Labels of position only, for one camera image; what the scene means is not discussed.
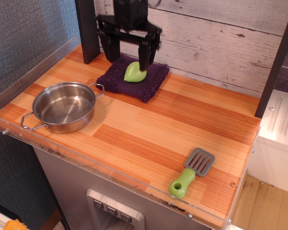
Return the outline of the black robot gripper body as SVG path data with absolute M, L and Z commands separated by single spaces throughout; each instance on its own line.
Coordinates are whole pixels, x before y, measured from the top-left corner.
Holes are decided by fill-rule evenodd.
M 162 29 L 148 21 L 149 6 L 147 0 L 114 0 L 113 15 L 96 16 L 98 33 L 104 32 L 119 40 L 127 39 L 129 43 L 140 44 L 140 38 L 130 32 L 146 32 L 146 39 L 159 50 Z

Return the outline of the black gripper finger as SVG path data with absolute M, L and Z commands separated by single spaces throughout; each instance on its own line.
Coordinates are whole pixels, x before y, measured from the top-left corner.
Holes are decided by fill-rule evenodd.
M 100 32 L 99 37 L 107 60 L 117 60 L 120 57 L 120 40 L 104 32 Z
M 140 71 L 146 71 L 147 68 L 154 62 L 156 47 L 149 42 L 142 42 L 139 45 L 139 65 Z

